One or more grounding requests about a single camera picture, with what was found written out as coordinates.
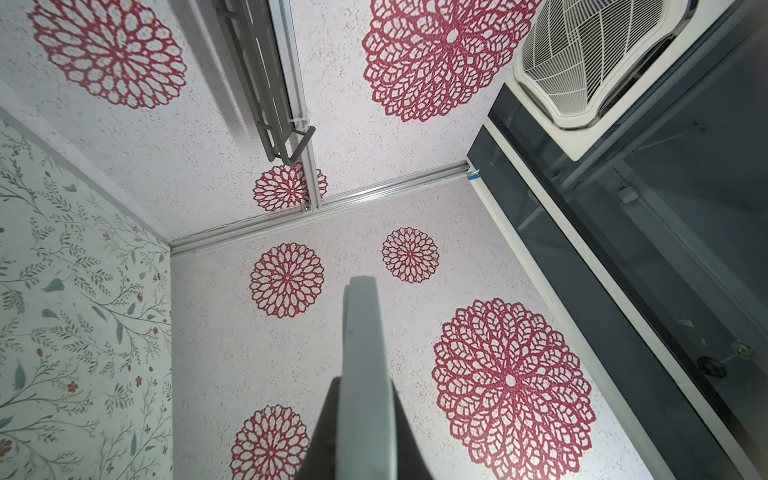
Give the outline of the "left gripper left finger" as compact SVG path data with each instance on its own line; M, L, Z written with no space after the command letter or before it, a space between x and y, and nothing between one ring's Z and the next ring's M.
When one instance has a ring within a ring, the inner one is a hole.
M329 386L315 430L296 480L334 480L340 377Z

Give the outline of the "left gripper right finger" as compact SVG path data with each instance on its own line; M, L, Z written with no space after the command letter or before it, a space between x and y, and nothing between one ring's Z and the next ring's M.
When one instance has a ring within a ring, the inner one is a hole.
M396 430L397 479L432 480L433 476L421 455L395 384L392 384L392 392Z

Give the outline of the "black phone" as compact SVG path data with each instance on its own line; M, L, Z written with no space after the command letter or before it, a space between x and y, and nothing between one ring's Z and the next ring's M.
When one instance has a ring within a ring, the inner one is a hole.
M394 395L371 276L351 278L344 290L335 466L338 479L397 477Z

